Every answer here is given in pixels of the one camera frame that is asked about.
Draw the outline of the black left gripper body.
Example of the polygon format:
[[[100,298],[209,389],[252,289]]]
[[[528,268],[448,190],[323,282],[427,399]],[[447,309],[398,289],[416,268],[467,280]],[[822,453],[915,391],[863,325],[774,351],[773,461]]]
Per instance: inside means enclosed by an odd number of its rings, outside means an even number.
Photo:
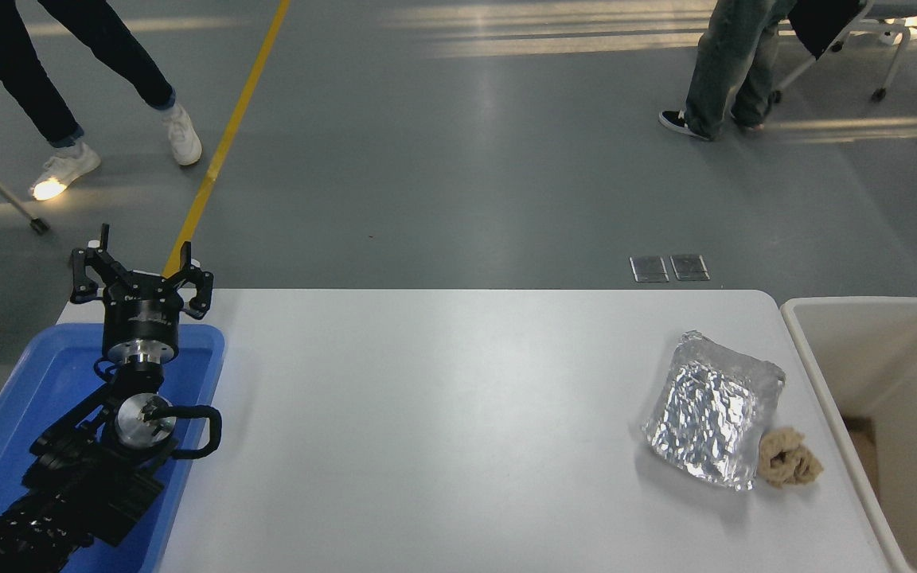
[[[127,279],[107,279],[103,293],[103,345],[116,347],[146,340],[175,347],[183,306],[179,289],[157,275],[134,273]]]

